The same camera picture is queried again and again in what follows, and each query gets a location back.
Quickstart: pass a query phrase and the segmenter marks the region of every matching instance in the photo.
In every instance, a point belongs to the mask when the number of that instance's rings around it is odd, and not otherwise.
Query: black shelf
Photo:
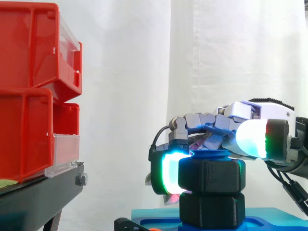
[[[83,163],[54,178],[33,181],[0,189],[0,230],[57,230],[61,210],[81,193],[78,185]]]

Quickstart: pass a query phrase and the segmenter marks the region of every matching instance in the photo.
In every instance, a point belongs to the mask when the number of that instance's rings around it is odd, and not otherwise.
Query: robotic arm
[[[293,107],[270,98],[234,102],[212,114],[177,116],[160,130],[150,148],[152,187],[157,194],[180,194],[184,190],[177,185],[177,176],[171,176],[178,174],[180,159],[198,150],[228,150],[232,158],[263,159],[293,200],[305,202],[308,194],[287,173],[308,179],[307,122],[296,117]],[[168,143],[156,147],[159,134],[167,128],[171,129]]]

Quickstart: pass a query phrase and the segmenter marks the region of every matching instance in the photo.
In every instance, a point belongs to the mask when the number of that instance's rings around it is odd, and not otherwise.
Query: metal bolt
[[[79,176],[77,177],[78,179],[76,180],[76,185],[79,185],[79,186],[85,186],[87,185],[87,182],[88,182],[88,175],[87,173],[80,173]]]

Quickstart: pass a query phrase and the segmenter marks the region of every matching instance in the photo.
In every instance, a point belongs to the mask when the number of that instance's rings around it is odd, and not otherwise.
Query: hexagonal black object
[[[245,220],[245,197],[182,193],[180,219],[201,229],[235,229]]]
[[[237,195],[246,186],[243,160],[184,158],[179,162],[179,186],[202,195]]]

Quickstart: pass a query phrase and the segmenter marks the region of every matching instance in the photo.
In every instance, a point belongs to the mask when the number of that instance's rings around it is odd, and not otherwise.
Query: black clamp
[[[115,230],[114,231],[150,231],[141,225],[131,221],[127,218],[118,218],[115,220]]]

